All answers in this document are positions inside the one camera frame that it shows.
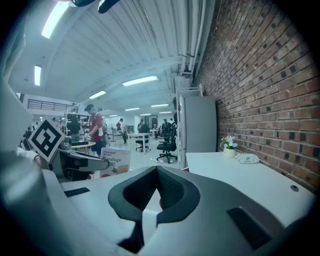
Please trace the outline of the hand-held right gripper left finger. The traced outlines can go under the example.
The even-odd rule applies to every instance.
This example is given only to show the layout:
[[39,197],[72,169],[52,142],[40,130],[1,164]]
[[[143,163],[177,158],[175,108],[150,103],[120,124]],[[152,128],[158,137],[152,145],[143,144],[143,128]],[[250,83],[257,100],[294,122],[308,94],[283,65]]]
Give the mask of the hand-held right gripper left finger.
[[115,185],[147,171],[59,183],[33,167],[24,176],[27,233],[47,256],[156,256],[156,240],[144,243],[142,225],[120,218],[108,200]]

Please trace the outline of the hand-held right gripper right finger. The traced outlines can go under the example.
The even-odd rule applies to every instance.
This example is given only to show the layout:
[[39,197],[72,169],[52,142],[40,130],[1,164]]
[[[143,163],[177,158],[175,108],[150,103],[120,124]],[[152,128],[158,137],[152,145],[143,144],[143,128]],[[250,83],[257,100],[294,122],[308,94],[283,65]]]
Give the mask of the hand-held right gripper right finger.
[[283,225],[233,186],[180,170],[157,168],[162,212],[158,256],[280,256],[305,223]]

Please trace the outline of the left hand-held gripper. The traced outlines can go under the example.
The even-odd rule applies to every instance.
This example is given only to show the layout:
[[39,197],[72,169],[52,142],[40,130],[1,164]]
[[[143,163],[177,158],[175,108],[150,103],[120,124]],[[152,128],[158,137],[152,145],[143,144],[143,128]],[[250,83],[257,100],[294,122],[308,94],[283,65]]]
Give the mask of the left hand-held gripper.
[[110,162],[94,155],[79,151],[71,151],[71,145],[65,142],[65,134],[50,120],[43,119],[28,139],[29,144],[46,161],[49,170],[53,171],[58,179],[64,179],[61,154],[70,154],[74,159],[76,170],[93,172],[105,170]]

